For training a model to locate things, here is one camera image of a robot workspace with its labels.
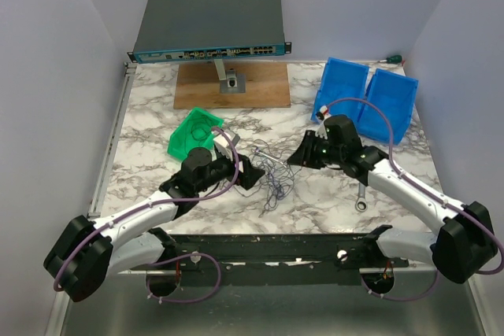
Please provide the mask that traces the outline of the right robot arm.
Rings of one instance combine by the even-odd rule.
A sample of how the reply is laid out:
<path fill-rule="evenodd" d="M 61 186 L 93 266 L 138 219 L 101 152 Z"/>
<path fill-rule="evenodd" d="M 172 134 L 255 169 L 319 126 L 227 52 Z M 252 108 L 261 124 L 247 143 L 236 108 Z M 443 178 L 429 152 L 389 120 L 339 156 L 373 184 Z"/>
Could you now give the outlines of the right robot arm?
<path fill-rule="evenodd" d="M 464 204 L 408 175 L 385 151 L 364 145 L 347 116 L 330 116 L 318 130 L 306 131 L 287 163 L 317 170 L 339 168 L 360 184 L 387 195 L 428 227 L 426 232 L 389 225 L 375 229 L 362 247 L 364 261 L 373 267 L 389 258 L 414 260 L 430 264 L 446 279 L 462 284 L 498 252 L 490 214 L 483 205 L 477 201 Z"/>

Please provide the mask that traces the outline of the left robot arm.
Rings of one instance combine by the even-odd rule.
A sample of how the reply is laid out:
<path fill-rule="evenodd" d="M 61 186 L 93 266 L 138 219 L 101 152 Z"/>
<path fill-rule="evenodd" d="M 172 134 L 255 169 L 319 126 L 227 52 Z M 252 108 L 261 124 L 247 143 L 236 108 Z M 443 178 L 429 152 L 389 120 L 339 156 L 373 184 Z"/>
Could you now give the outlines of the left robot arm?
<path fill-rule="evenodd" d="M 223 180 L 249 190 L 264 174 L 242 154 L 226 157 L 194 148 L 180 170 L 137 205 L 112 216 L 69 221 L 43 261 L 54 290 L 78 302 L 90 297 L 111 273 L 150 263 L 168 268 L 175 251 L 151 229 L 188 213 L 202 201 L 202 192 Z"/>

